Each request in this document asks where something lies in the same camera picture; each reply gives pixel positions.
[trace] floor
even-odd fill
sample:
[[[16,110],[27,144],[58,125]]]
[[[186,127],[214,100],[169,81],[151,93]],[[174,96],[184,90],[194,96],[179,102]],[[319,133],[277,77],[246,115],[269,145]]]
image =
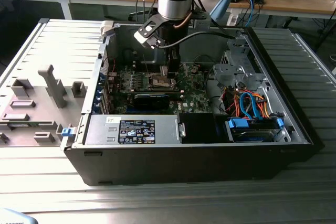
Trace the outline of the floor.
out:
[[[4,71],[6,65],[10,63],[15,53],[19,50],[31,31],[34,29],[40,18],[63,18],[61,8],[56,3],[33,2],[33,1],[13,1],[14,11],[7,9],[0,13],[0,73]],[[102,20],[106,15],[110,15],[120,21],[126,21],[125,13],[132,12],[132,7],[76,4],[71,6],[71,11],[75,19],[95,19]],[[286,18],[272,17],[267,23],[267,27],[281,27]],[[310,47],[314,47],[320,34],[321,28],[310,18],[299,18],[292,21],[289,29],[294,33],[299,33]],[[329,56],[335,52],[336,35],[332,34],[317,51],[318,56],[329,69],[335,67]]]

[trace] motherboard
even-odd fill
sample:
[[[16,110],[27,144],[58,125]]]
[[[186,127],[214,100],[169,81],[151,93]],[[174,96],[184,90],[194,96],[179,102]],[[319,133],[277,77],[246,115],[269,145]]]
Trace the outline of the motherboard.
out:
[[[205,90],[205,72],[199,65],[181,64],[175,79],[168,79],[164,66],[136,64],[115,68],[109,74],[114,114],[179,114],[211,112]],[[138,100],[159,104],[141,107]]]

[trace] side panel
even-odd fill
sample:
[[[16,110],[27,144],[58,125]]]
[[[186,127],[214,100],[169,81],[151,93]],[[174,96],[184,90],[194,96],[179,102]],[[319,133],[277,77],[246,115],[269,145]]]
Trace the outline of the side panel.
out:
[[[272,178],[289,163],[312,154],[308,146],[282,148],[165,147],[67,149],[88,185],[213,182]]]

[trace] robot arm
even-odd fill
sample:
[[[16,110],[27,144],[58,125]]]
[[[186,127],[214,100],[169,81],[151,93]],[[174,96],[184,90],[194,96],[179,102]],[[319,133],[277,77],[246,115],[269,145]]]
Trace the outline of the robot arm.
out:
[[[158,45],[169,45],[182,39],[188,32],[192,0],[158,0],[159,14],[153,15],[134,37],[141,44],[149,44],[153,49]],[[180,67],[179,46],[165,49],[168,78],[174,78]]]

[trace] electronic component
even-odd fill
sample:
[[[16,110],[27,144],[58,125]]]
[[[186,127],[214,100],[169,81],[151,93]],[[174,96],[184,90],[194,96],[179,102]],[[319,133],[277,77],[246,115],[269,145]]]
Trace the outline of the electronic component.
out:
[[[138,110],[166,110],[169,108],[169,96],[165,94],[137,94],[134,107]]]

